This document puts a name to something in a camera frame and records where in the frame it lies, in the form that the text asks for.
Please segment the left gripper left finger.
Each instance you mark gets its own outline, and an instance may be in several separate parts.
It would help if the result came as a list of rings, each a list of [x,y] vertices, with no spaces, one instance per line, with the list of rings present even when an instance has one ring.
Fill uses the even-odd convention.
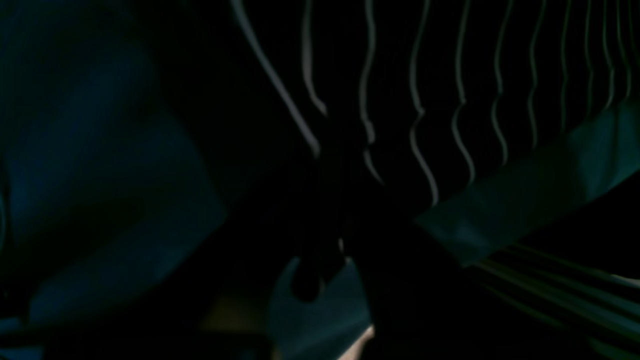
[[[323,150],[249,192],[165,280],[131,304],[36,336],[46,360],[272,360],[262,323],[290,260],[311,303],[345,268],[346,152]]]

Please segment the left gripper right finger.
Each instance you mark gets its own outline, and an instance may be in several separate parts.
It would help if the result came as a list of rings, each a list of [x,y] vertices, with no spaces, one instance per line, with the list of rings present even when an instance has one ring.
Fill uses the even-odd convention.
[[[374,337],[362,360],[599,360],[581,336],[544,324],[475,283],[370,178],[343,189],[345,248]]]

